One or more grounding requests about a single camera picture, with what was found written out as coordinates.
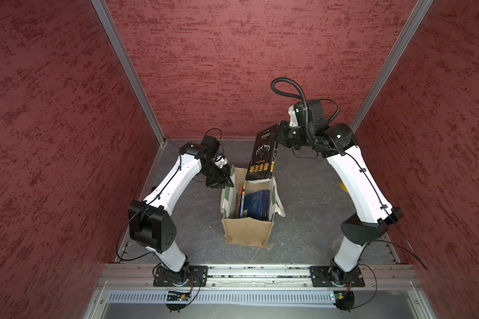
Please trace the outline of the black book yellow characters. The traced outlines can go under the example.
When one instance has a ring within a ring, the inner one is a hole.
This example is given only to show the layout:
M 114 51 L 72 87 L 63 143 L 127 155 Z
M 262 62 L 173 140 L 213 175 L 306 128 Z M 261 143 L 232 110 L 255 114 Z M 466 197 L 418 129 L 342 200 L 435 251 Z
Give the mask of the black book yellow characters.
M 257 134 L 250 165 L 247 169 L 247 181 L 272 178 L 274 174 L 280 128 L 281 124 L 274 124 Z

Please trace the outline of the dark blue book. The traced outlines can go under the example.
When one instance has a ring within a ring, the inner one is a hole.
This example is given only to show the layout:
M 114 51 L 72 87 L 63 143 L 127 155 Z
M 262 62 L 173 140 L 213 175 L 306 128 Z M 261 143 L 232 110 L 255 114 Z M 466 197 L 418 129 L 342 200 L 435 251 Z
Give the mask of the dark blue book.
M 268 221 L 270 213 L 270 190 L 260 190 L 246 195 L 243 217 Z

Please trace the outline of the green burlap canvas bag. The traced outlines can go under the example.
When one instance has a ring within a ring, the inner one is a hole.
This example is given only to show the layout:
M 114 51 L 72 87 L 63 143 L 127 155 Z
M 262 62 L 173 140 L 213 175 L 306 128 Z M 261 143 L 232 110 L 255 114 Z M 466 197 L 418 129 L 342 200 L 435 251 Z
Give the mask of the green burlap canvas bag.
M 246 180 L 247 170 L 231 169 L 233 187 L 222 190 L 220 211 L 226 242 L 268 248 L 276 215 L 286 216 L 274 178 Z

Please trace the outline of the pink red book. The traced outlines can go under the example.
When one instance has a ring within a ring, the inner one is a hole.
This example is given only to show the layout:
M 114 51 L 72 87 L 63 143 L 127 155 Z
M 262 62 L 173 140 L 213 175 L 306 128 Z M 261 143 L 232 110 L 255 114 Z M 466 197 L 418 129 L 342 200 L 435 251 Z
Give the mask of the pink red book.
M 234 203 L 234 209 L 232 210 L 230 214 L 231 219 L 237 219 L 239 218 L 240 214 L 240 207 L 241 207 L 241 200 L 242 200 L 242 188 L 243 186 L 240 187 L 239 191 L 236 194 L 235 198 L 235 203 Z

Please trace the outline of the Animal Farm blue book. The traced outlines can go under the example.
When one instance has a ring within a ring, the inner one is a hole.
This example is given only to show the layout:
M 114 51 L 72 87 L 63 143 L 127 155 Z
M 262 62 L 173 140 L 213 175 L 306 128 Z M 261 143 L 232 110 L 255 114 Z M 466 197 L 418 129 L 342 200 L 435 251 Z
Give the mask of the Animal Farm blue book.
M 241 188 L 241 194 L 240 194 L 239 215 L 238 215 L 240 219 L 243 218 L 245 196 L 246 196 L 246 181 L 243 182 L 243 185 Z

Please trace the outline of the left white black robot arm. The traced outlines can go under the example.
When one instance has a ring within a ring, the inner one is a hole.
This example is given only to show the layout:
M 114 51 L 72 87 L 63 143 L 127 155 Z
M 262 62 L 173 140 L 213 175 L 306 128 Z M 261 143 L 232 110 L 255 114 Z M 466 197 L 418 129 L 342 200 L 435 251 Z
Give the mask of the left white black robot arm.
M 187 143 L 178 153 L 176 163 L 161 183 L 143 200 L 129 206 L 129 235 L 139 245 L 154 253 L 169 281 L 183 286 L 191 279 L 188 258 L 177 246 L 172 213 L 190 182 L 203 175 L 206 187 L 233 187 L 231 167 L 221 152 L 218 139 L 205 136 L 199 144 Z

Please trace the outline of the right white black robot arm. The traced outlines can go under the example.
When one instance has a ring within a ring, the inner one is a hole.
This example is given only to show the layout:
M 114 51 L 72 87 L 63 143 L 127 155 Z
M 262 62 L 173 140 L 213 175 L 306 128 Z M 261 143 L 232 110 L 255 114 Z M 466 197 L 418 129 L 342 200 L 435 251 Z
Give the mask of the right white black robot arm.
M 341 224 L 343 239 L 330 263 L 327 278 L 343 287 L 353 280 L 359 259 L 371 241 L 384 235 L 390 225 L 403 217 L 402 209 L 393 207 L 374 181 L 355 134 L 346 124 L 336 124 L 308 136 L 310 128 L 281 122 L 278 142 L 289 148 L 309 146 L 322 155 L 341 178 L 353 201 L 355 213 Z

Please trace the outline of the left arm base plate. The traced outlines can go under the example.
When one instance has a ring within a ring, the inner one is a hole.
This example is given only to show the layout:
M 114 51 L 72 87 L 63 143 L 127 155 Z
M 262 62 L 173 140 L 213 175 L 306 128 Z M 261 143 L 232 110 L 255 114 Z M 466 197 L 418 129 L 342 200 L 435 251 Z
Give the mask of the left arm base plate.
M 180 272 L 173 272 L 165 267 L 158 267 L 154 272 L 154 287 L 205 287 L 209 267 L 192 265 L 183 267 Z

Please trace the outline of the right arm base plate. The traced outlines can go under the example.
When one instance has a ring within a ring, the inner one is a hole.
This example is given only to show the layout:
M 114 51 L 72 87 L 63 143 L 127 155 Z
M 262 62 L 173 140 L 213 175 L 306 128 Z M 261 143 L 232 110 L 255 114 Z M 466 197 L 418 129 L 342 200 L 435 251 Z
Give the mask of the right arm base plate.
M 311 266 L 309 267 L 309 273 L 313 287 L 365 287 L 363 275 L 358 266 L 349 272 L 345 272 L 340 267 L 335 265 L 331 267 Z

